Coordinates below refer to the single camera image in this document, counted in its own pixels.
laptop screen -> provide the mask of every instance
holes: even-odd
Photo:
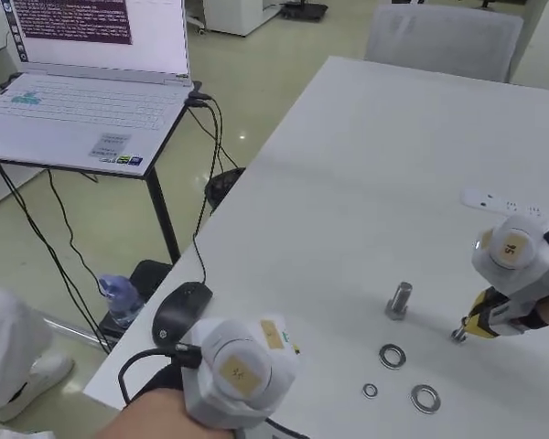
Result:
[[[182,0],[0,0],[22,62],[188,75]]]

computer mouse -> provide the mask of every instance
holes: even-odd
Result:
[[[169,294],[156,310],[153,319],[153,340],[159,348],[171,348],[199,320],[213,297],[200,282],[185,282]]]

power strip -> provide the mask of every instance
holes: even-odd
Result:
[[[465,188],[459,196],[461,204],[469,208],[486,210],[487,212],[501,213],[502,215],[529,215],[549,220],[549,210],[539,208],[533,204],[521,204],[499,197],[491,192],[482,192],[475,188]]]

metal washer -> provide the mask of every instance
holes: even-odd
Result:
[[[433,398],[433,405],[431,407],[427,407],[419,401],[419,395],[423,391],[429,393]],[[441,407],[441,398],[439,398],[439,394],[433,387],[426,384],[418,384],[413,387],[413,389],[411,390],[411,401],[413,402],[415,408],[419,412],[424,414],[433,414],[437,412]]]
[[[369,400],[376,398],[376,395],[378,395],[378,387],[374,384],[366,383],[364,384],[364,387],[362,387],[362,394]]]
[[[392,363],[386,358],[386,353],[388,351],[394,352],[399,356],[399,360],[397,363]],[[382,365],[390,370],[398,370],[403,366],[404,363],[406,363],[406,355],[404,351],[399,346],[396,346],[392,343],[384,345],[378,352],[378,356],[381,359]]]

laptop keyboard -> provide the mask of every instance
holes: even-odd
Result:
[[[164,124],[165,109],[175,103],[167,96],[35,84],[32,90],[0,95],[0,114],[157,130]]]

